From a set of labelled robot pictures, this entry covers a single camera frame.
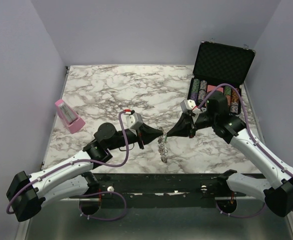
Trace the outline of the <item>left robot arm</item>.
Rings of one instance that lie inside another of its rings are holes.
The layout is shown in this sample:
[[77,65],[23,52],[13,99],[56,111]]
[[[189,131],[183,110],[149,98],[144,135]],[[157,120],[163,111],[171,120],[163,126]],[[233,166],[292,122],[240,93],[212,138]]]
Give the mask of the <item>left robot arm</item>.
[[113,167],[108,161],[111,150],[125,148],[122,167],[129,159],[130,145],[140,149],[163,135],[163,131],[145,123],[132,123],[129,128],[116,130],[109,122],[98,127],[93,140],[74,156],[42,171],[27,174],[18,172],[12,179],[6,197],[8,215],[15,215],[19,222],[31,219],[42,207],[68,197],[93,197],[99,190],[92,170],[100,166]]

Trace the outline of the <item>metal key ring disc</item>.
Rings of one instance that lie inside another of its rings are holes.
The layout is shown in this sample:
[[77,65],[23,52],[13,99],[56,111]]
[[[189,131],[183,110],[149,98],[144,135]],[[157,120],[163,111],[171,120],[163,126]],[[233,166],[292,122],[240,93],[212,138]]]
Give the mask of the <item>metal key ring disc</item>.
[[163,131],[163,135],[158,137],[158,152],[160,154],[160,160],[163,162],[163,163],[167,163],[168,162],[168,148],[166,147],[166,143],[164,142],[164,137],[166,134],[165,130],[162,128],[162,127],[159,127],[158,130],[161,130]]

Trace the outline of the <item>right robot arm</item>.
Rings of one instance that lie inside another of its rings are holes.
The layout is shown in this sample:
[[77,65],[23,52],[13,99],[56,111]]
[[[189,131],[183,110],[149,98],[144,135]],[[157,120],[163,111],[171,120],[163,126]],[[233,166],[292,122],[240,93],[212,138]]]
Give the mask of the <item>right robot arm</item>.
[[254,197],[279,217],[293,212],[293,167],[261,143],[247,123],[230,113],[222,92],[211,91],[204,103],[206,110],[201,111],[193,100],[183,100],[181,117],[166,135],[193,138],[197,130],[211,127],[217,136],[244,154],[265,177],[255,179],[229,170],[217,182],[217,192],[222,196],[240,192]]

